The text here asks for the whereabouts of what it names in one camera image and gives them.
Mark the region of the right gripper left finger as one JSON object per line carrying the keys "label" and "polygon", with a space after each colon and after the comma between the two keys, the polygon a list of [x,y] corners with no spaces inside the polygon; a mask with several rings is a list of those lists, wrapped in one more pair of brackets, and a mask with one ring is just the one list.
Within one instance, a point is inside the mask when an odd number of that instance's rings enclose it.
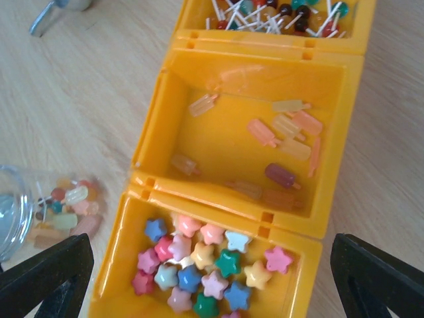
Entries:
{"label": "right gripper left finger", "polygon": [[1,272],[1,316],[77,317],[93,270],[87,234],[71,236]]}

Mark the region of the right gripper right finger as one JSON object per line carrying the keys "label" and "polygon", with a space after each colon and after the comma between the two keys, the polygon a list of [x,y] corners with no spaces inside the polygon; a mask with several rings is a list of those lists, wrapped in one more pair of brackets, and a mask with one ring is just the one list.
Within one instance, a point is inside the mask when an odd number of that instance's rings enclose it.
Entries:
{"label": "right gripper right finger", "polygon": [[347,317],[423,316],[423,272],[352,235],[339,233],[331,271]]}

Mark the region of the clear glass jar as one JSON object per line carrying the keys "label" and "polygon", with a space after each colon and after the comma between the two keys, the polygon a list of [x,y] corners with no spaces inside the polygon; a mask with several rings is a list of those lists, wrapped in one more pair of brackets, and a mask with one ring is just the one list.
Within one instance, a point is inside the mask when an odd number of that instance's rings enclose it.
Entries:
{"label": "clear glass jar", "polygon": [[1,261],[72,235],[93,238],[107,208],[103,190],[94,176],[1,165]]}

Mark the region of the yellow bin with star candies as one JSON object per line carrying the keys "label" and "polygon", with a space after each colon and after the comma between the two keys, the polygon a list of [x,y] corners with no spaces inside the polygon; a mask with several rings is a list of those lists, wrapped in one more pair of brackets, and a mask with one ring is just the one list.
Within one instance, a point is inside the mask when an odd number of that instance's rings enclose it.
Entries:
{"label": "yellow bin with star candies", "polygon": [[305,317],[322,246],[149,189],[126,190],[90,317]]}

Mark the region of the yellow bin with popsicle candies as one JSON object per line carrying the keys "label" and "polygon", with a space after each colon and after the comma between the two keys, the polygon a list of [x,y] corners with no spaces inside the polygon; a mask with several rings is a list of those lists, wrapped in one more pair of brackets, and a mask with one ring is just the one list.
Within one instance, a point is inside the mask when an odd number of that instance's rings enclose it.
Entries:
{"label": "yellow bin with popsicle candies", "polygon": [[[364,58],[305,50],[171,49],[158,74],[132,167],[141,182],[178,197],[317,239],[325,236]],[[272,102],[311,104],[322,125],[319,165],[261,145],[248,131],[269,125]],[[246,181],[279,190],[265,175],[277,163],[292,172],[301,207],[270,205],[231,190]]]}

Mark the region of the metal candy scoop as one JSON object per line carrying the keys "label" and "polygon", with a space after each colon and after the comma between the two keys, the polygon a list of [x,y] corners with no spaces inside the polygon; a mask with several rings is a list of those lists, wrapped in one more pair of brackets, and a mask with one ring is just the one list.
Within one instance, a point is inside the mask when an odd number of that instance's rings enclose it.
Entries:
{"label": "metal candy scoop", "polygon": [[35,37],[41,37],[47,29],[52,15],[56,9],[82,12],[90,7],[92,0],[52,0],[37,16],[29,28],[29,33]]}

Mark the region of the yellow bin with lollipops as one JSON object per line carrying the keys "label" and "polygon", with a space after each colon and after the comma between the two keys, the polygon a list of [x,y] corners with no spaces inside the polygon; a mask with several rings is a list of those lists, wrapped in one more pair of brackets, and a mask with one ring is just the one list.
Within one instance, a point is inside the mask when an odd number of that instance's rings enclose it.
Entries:
{"label": "yellow bin with lollipops", "polygon": [[363,55],[375,1],[184,1],[175,35]]}

